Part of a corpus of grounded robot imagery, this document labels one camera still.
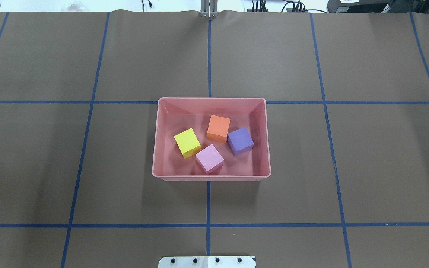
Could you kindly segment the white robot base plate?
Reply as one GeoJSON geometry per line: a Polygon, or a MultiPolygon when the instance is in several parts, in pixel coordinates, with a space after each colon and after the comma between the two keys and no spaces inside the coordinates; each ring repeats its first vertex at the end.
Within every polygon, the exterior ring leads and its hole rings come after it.
{"type": "Polygon", "coordinates": [[[159,268],[256,268],[254,256],[166,256],[159,268]]]}

